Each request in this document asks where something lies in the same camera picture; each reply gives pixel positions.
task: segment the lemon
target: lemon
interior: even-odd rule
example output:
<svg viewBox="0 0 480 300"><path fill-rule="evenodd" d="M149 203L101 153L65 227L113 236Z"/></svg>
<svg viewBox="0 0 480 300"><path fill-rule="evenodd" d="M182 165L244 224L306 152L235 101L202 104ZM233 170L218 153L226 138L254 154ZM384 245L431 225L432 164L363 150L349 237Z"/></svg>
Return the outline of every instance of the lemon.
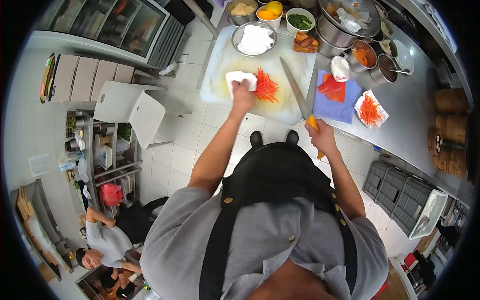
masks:
<svg viewBox="0 0 480 300"><path fill-rule="evenodd" d="M273 12L275 16L279 16L283 13L283 5L278 1L272 1L269 4L267 4L267 7L265 10Z"/></svg>

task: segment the black apron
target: black apron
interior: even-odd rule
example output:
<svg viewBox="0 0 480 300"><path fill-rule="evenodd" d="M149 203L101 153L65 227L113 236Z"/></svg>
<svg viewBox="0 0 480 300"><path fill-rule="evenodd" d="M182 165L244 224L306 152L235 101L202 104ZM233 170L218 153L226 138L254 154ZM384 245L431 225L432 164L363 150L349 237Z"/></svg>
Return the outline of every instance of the black apron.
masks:
<svg viewBox="0 0 480 300"><path fill-rule="evenodd" d="M223 178L220 214L212 228L200 276L200 300L219 300L225 280L228 250L238 211L243 206L269 202L281 205L303 197L315 208L335 216L345 248L346 280L353 292L357 280L357 247L336 203L330 179L297 145L269 144L251 149L230 177Z"/></svg>

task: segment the bowl of spinach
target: bowl of spinach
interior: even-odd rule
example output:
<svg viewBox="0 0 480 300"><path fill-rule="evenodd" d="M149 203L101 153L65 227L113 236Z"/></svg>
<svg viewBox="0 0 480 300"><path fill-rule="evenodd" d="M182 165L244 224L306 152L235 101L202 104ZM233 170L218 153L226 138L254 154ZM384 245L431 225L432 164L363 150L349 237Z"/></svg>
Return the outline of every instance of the bowl of spinach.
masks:
<svg viewBox="0 0 480 300"><path fill-rule="evenodd" d="M297 32L309 32L315 26L313 15L303 8L292 8L287 13L288 32L295 35Z"/></svg>

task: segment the gray t-shirt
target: gray t-shirt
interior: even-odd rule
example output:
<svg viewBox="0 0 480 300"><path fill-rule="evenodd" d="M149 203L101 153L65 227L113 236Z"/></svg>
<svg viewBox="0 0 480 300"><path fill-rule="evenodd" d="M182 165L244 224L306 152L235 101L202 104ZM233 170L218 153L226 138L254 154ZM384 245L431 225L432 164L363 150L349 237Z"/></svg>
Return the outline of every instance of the gray t-shirt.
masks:
<svg viewBox="0 0 480 300"><path fill-rule="evenodd" d="M199 281L221 192L209 199L200 188L176 191L145 241L140 265L149 286L166 300L199 299ZM345 217L357 245L357 283L352 299L370 299L385 282L388 260L375 226L365 217ZM323 279L331 294L350 299L343 239L334 217L304 198L284 205L242 208L232 233L223 300L242 300L288 258Z"/></svg>
<svg viewBox="0 0 480 300"><path fill-rule="evenodd" d="M102 264L107 267L121 268L121 259L133 245L117 226L100 227L98 223L86 222L87 239L90 248L103 253Z"/></svg>

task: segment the glass door refrigerator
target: glass door refrigerator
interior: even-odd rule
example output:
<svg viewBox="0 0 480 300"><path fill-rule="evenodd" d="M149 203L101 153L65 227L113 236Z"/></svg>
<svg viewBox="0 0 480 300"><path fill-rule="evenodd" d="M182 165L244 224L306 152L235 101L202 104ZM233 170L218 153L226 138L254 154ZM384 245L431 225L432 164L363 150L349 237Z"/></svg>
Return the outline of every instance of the glass door refrigerator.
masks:
<svg viewBox="0 0 480 300"><path fill-rule="evenodd" d="M108 44L163 69L174 59L185 26L153 0L57 0L35 29Z"/></svg>

